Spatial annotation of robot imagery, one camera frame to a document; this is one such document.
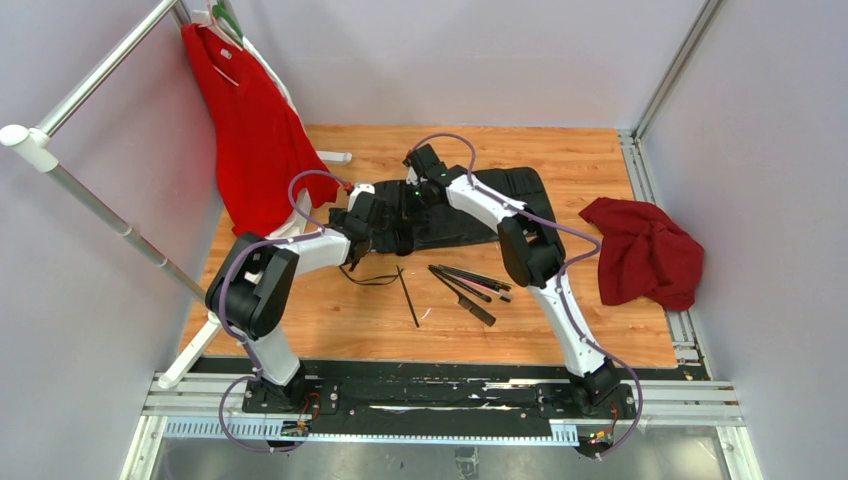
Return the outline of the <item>black makeup brush roll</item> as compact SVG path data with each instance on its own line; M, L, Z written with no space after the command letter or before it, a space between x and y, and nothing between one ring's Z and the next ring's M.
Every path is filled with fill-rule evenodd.
M476 178L512 199L526 203L533 212L547 220L555 219L554 211L541 177L530 167L484 169ZM374 184L375 194L388 202L394 230L387 237L374 239L372 251L395 254L395 222L401 213L414 223L415 250L462 247L494 242L497 233L473 216L448 204L425 205L415 200L412 187L404 180L387 180Z

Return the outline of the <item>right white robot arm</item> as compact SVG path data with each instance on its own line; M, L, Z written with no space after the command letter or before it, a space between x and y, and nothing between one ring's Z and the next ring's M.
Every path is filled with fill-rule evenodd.
M417 198L464 212L497 234L506 272L513 283L530 292L559 342L565 367L573 376L574 408L588 417L608 408L619 377L573 293L561 226L487 186L465 168L446 167L429 144L409 152L403 164L411 171Z

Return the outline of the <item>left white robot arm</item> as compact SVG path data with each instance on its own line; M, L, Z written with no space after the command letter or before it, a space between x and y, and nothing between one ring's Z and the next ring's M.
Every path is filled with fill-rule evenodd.
M268 400L283 413L306 400L301 360L291 348L281 319L298 276L324 268L354 267L371 250L384 223L386 201L370 191L354 193L330 222L300 236L238 237L206 293L206 306L244 348Z

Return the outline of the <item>thin black liner brush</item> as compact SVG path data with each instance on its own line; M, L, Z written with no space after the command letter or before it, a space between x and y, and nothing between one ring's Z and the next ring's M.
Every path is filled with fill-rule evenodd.
M418 316L416 314L415 307L413 305L409 289L408 289L406 282L404 280L404 277L403 277L403 269L399 265L396 265L396 272L397 272L398 280L400 281L400 284L402 286L404 297L405 297L408 309L410 311L413 323L415 325L415 328L419 329L420 328L419 319L418 319Z

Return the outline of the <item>black angled brush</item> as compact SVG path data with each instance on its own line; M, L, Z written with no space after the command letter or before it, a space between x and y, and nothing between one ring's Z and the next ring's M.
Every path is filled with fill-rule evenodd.
M498 279L486 277L480 274L472 273L469 271L448 267L445 265L437 265L437 269L442 272L448 273L458 278L462 278L465 280L470 280L476 284L484 286L486 288L498 291L510 291L512 286L506 282L500 281Z

